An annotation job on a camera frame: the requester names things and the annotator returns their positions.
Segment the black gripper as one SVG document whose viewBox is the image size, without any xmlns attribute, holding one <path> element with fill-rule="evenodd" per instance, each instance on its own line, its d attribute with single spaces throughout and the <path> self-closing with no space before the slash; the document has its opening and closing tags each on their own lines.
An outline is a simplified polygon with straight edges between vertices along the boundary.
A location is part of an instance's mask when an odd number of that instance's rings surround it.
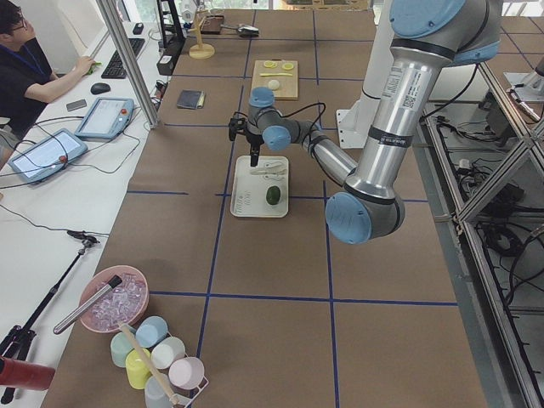
<svg viewBox="0 0 544 408">
<path fill-rule="evenodd" d="M 263 144 L 262 135 L 254 132 L 249 126 L 247 126 L 246 140 L 250 145 L 250 167 L 256 167 L 258 165 L 260 147 Z"/>
</svg>

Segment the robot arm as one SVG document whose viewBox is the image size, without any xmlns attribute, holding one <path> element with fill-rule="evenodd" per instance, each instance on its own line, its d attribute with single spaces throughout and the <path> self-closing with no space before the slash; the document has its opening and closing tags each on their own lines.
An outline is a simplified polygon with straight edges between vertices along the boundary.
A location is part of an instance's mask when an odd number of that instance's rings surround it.
<svg viewBox="0 0 544 408">
<path fill-rule="evenodd" d="M 315 122 L 283 116 L 272 91 L 259 87 L 251 91 L 241 129 L 251 164 L 257 165 L 261 145 L 283 150 L 300 144 L 343 187 L 326 203 L 326 223 L 338 240 L 360 244 L 395 232 L 405 207 L 394 181 L 439 74 L 447 66 L 493 58 L 501 18 L 500 1 L 392 2 L 393 61 L 360 159 L 351 159 Z"/>
</svg>

